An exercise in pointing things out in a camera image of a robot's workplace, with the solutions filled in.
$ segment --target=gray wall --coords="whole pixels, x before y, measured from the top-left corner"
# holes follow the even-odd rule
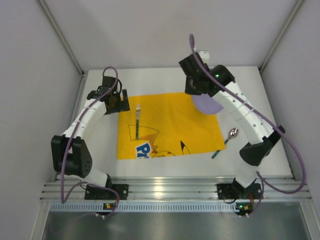
[[[178,67],[190,53],[210,65],[257,66],[296,0],[46,0],[85,69]]]
[[[307,0],[264,71],[276,113],[304,158],[320,212],[320,1]]]
[[[0,3],[0,234],[27,239],[79,75],[35,0]]]

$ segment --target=metal spoon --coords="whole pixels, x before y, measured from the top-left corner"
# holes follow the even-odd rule
[[[229,142],[229,140],[234,139],[236,136],[238,136],[239,133],[239,129],[238,128],[232,128],[229,133],[228,133],[228,137],[227,139],[224,141],[224,144],[227,144],[227,142]],[[212,155],[212,159],[214,159],[218,153],[220,153],[221,150],[216,151],[213,155]]]

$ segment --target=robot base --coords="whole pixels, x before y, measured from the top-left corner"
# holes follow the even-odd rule
[[[219,183],[216,188],[218,199],[221,200],[250,199],[250,194],[253,199],[260,199],[262,194],[259,183],[253,183],[249,187],[243,188],[243,191],[236,190],[234,183]]]
[[[112,184],[110,188],[119,194],[120,200],[127,200],[129,193],[128,184]],[[87,185],[85,190],[85,200],[116,200],[116,195],[113,192],[101,188]]]

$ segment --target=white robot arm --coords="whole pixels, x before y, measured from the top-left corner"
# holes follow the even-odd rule
[[[225,66],[217,65],[209,69],[206,64],[209,60],[209,54],[204,51],[196,54],[202,66],[220,84],[244,100],[244,103],[252,106],[239,88],[235,77]],[[249,188],[257,178],[257,171],[261,161],[269,154],[281,136],[266,121],[245,106],[244,103],[239,102],[212,82],[201,70],[193,54],[180,61],[179,64],[186,75],[185,93],[190,95],[209,94],[238,123],[248,139],[248,143],[239,152],[243,162],[237,171],[232,186],[234,191],[237,192],[238,198],[242,198],[250,193]],[[282,132],[285,132],[283,127],[279,126],[279,128]]]
[[[110,94],[102,98],[104,93],[112,88],[115,81],[115,77],[102,76],[102,85],[88,94],[83,109],[71,126],[62,135],[55,135],[52,138],[52,160],[56,172],[61,172],[62,170],[67,142],[72,137],[75,128],[77,128],[72,138],[71,148],[67,154],[65,174],[78,176],[84,182],[97,186],[108,188],[111,186],[110,176],[93,167],[92,157],[85,140],[89,138],[94,126],[103,115],[130,110],[127,91],[125,89],[122,90],[120,81],[118,81],[120,84],[119,91],[117,91],[117,83]]]

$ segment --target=white table surface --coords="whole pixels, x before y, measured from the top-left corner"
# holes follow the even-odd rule
[[[268,98],[255,66],[228,67],[234,75],[242,92],[250,102],[273,122],[274,117]],[[179,93],[185,90],[185,75],[180,68],[119,69],[119,79],[129,96],[148,94]],[[106,76],[115,76],[113,70],[107,70]],[[82,108],[91,90],[102,84],[102,70],[88,72],[83,96]],[[234,127],[239,127],[222,110],[217,114],[219,126],[224,138]],[[226,149],[215,159],[212,152],[173,157],[117,160],[118,114],[103,116],[85,139],[93,166],[114,177],[233,177],[243,161],[239,150],[248,142],[245,134],[230,140]],[[268,177],[292,176],[282,143],[279,141],[260,165],[260,172]]]

